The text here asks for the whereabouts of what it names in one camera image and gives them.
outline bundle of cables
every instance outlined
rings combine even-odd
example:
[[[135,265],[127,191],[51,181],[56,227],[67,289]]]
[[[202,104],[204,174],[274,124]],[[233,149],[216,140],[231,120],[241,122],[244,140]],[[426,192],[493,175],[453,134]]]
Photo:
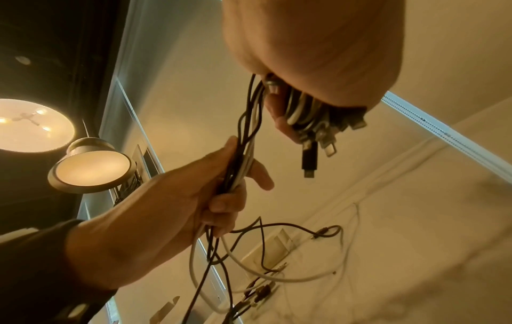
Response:
[[[227,168],[226,175],[223,179],[223,183],[219,188],[218,193],[228,193],[232,191],[238,184],[244,179],[244,177],[247,175],[248,171],[251,168],[253,159],[254,159],[254,140],[255,135],[257,134],[258,130],[261,127],[261,119],[262,119],[262,110],[263,110],[263,97],[264,97],[264,91],[265,86],[262,82],[259,82],[256,86],[255,90],[252,91],[253,85],[254,85],[255,75],[252,75],[251,81],[249,84],[249,90],[247,93],[247,105],[246,110],[238,120],[238,144],[235,151],[235,154]],[[325,275],[331,274],[336,269],[338,269],[340,266],[342,266],[342,262],[339,265],[336,265],[334,269],[329,269],[327,271],[324,271],[320,274],[310,276],[307,278],[299,278],[299,279],[285,279],[285,278],[276,278],[272,276],[273,273],[277,273],[280,270],[273,270],[270,268],[267,268],[265,266],[265,234],[263,231],[264,227],[271,227],[271,226],[291,226],[298,228],[302,231],[308,232],[309,234],[313,235],[314,238],[317,237],[324,237],[324,238],[331,238],[339,233],[343,234],[342,228],[339,225],[334,225],[330,227],[325,227],[317,232],[310,231],[306,228],[303,228],[296,224],[291,223],[272,223],[272,224],[263,224],[261,217],[258,217],[256,221],[254,221],[250,226],[240,229],[240,230],[234,230],[231,231],[231,233],[237,234],[239,233],[238,238],[236,239],[233,246],[230,248],[224,239],[224,237],[221,237],[220,239],[214,239],[213,237],[213,231],[212,228],[209,226],[200,226],[199,229],[196,232],[196,235],[193,239],[193,244],[190,251],[190,259],[189,259],[189,271],[190,271],[190,277],[192,279],[192,282],[194,286],[196,287],[196,293],[192,298],[192,301],[190,303],[190,306],[183,318],[182,323],[187,323],[190,314],[192,312],[192,309],[194,307],[194,304],[196,303],[199,296],[208,304],[208,306],[216,313],[218,314],[226,314],[226,318],[224,323],[232,323],[233,320],[241,316],[242,313],[246,312],[249,309],[249,304],[247,302],[249,297],[252,297],[250,293],[252,291],[260,291],[257,290],[261,286],[263,286],[267,281],[270,282],[307,282],[311,280],[315,280],[318,278],[321,278]],[[244,234],[251,230],[256,229],[261,230],[261,238],[262,238],[262,257],[261,257],[261,266],[266,271],[265,273],[258,273],[257,271],[250,269],[246,267],[240,260],[238,260],[234,255],[233,251],[237,244],[239,243],[240,239]],[[206,270],[203,274],[203,277],[201,278],[201,281],[198,282],[194,273],[194,252],[196,249],[196,243],[197,240],[203,235],[203,233],[206,234],[206,239],[208,241],[207,244],[207,251],[206,251],[206,259],[207,259],[207,266]],[[223,257],[220,257],[218,255],[218,247],[219,247],[219,241],[222,241],[222,244],[226,250],[226,255]],[[261,283],[258,285],[250,285],[247,289],[240,290],[240,291],[234,291],[231,289],[231,284],[229,281],[229,274],[226,269],[226,266],[224,264],[224,261],[228,258],[232,258],[236,264],[238,264],[241,268],[243,268],[245,271],[257,276],[258,279],[262,279]],[[205,293],[202,292],[202,286],[204,285],[207,275],[211,269],[212,266],[220,264],[222,267],[222,270],[224,271],[225,278],[226,278],[226,288],[228,290],[229,294],[229,306],[225,309],[221,309],[217,306],[217,304],[213,301],[211,301]],[[238,303],[234,306],[233,303],[233,293],[246,293],[245,300],[243,303]]]

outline power outlet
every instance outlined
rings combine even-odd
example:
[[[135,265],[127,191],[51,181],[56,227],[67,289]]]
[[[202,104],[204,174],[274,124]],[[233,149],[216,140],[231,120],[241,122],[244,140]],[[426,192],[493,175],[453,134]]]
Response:
[[[281,228],[273,234],[265,238],[265,267],[274,268],[281,262],[289,253],[294,249],[295,245],[288,235],[288,233]],[[265,272],[261,267],[261,254],[263,252],[263,245],[256,246],[249,252],[243,259],[242,263],[255,271],[260,273]],[[255,278],[254,275],[247,273],[249,280]]]

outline round lamp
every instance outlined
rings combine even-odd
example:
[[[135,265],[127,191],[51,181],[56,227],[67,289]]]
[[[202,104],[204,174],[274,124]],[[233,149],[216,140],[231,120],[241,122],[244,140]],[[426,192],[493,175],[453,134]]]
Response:
[[[64,115],[30,101],[0,99],[0,149],[46,152],[66,146],[75,128]]]
[[[135,162],[108,142],[85,137],[71,143],[66,156],[48,173],[55,189],[68,193],[94,193],[125,183],[135,173]]]

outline ceiling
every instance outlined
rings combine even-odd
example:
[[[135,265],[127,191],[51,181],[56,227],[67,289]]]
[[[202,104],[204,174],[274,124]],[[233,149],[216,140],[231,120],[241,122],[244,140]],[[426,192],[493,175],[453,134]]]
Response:
[[[0,98],[52,107],[73,121],[77,137],[85,136],[82,120],[96,134],[126,10],[123,0],[2,2]],[[76,217],[81,197],[46,180],[65,150],[0,151],[0,234]]]

